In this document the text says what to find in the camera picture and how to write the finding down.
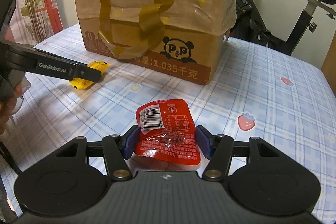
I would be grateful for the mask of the left hand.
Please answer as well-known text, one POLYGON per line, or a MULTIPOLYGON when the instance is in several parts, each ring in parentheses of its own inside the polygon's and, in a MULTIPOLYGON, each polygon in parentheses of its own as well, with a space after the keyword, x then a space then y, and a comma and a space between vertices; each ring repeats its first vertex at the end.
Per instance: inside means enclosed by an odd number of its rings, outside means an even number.
POLYGON ((10 119, 11 113, 13 112, 17 99, 22 96, 23 88, 22 83, 17 84, 14 88, 14 96, 7 99, 5 102, 1 102, 1 116, 0 116, 0 134, 2 135, 5 131, 5 124, 10 119))

